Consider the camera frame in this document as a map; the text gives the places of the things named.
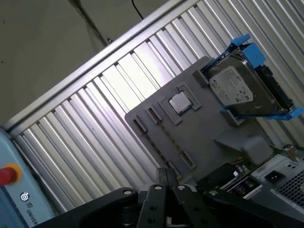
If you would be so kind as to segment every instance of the hard drive label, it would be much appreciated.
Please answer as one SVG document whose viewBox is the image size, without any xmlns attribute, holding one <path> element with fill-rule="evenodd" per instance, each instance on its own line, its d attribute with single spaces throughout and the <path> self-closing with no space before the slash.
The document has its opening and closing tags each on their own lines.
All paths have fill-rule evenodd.
<svg viewBox="0 0 304 228">
<path fill-rule="evenodd" d="M 212 77 L 210 87 L 225 106 L 253 101 L 251 90 L 233 66 Z"/>
</svg>

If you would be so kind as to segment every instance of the black cable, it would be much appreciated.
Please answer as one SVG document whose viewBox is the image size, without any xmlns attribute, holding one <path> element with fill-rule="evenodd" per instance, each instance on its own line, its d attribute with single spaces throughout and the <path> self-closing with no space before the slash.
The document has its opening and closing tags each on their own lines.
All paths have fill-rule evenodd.
<svg viewBox="0 0 304 228">
<path fill-rule="evenodd" d="M 109 42 L 105 40 L 105 38 L 101 35 L 100 31 L 96 27 L 93 20 L 89 17 L 83 6 L 81 5 L 80 0 L 68 0 L 70 4 L 78 11 L 78 13 L 85 20 L 86 24 L 91 28 L 94 32 L 95 36 L 100 40 L 100 42 L 106 47 Z"/>
<path fill-rule="evenodd" d="M 136 5 L 135 5 L 135 3 L 134 3 L 134 0 L 131 0 L 131 2 L 132 2 L 132 5 L 133 5 L 134 9 L 135 9 L 136 12 L 138 13 L 138 15 L 141 17 L 141 19 L 143 19 L 143 16 L 142 16 L 142 14 L 140 13 L 140 11 L 137 9 L 137 7 L 136 7 Z"/>
</svg>

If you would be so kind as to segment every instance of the ventilation grille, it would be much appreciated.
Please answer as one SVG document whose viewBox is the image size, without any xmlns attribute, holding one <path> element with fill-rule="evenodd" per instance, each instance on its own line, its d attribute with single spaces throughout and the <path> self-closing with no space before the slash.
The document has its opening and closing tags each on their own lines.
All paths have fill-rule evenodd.
<svg viewBox="0 0 304 228">
<path fill-rule="evenodd" d="M 301 190 L 301 185 L 303 183 L 304 171 L 294 176 L 291 180 L 275 191 L 304 209 L 304 192 Z"/>
</svg>

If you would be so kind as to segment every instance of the blue plastic tab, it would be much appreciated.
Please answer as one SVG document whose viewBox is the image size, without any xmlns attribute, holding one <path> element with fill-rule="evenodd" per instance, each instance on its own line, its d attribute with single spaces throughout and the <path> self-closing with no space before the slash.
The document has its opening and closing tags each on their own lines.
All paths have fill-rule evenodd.
<svg viewBox="0 0 304 228">
<path fill-rule="evenodd" d="M 282 115 L 273 115 L 265 117 L 268 120 L 291 120 L 293 118 L 297 118 L 304 112 L 304 108 L 298 107 L 289 113 Z"/>
<path fill-rule="evenodd" d="M 241 44 L 245 43 L 249 39 L 250 39 L 250 35 L 249 34 L 245 34 L 245 35 L 242 35 L 240 37 L 234 38 L 231 41 L 231 44 L 239 47 Z"/>
<path fill-rule="evenodd" d="M 243 50 L 243 54 L 255 69 L 266 61 L 265 56 L 255 43 L 251 43 Z"/>
<path fill-rule="evenodd" d="M 209 70 L 213 65 L 215 65 L 217 62 L 219 62 L 225 55 L 229 54 L 229 52 L 233 51 L 234 49 L 236 49 L 237 47 L 239 47 L 241 44 L 243 44 L 244 42 L 246 42 L 249 39 L 250 39 L 249 34 L 245 34 L 243 36 L 234 38 L 231 41 L 231 43 L 229 44 L 229 46 L 226 48 L 226 50 L 222 54 L 220 54 L 216 59 L 214 59 L 209 64 L 207 64 L 202 69 L 202 72 Z"/>
<path fill-rule="evenodd" d="M 267 120 L 284 120 L 288 121 L 293 118 L 297 118 L 304 112 L 304 108 L 298 107 L 294 110 L 286 113 L 286 114 L 279 114 L 279 115 L 237 115 L 235 116 L 237 119 L 248 119 L 248 118 L 255 118 L 255 117 L 262 117 Z"/>
</svg>

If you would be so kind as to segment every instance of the red emergency stop button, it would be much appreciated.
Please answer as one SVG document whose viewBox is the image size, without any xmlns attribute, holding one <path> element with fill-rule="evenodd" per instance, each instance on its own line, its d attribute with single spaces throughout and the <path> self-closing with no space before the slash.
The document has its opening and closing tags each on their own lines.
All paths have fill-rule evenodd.
<svg viewBox="0 0 304 228">
<path fill-rule="evenodd" d="M 12 167 L 0 169 L 0 186 L 12 184 L 17 179 L 17 172 Z"/>
</svg>

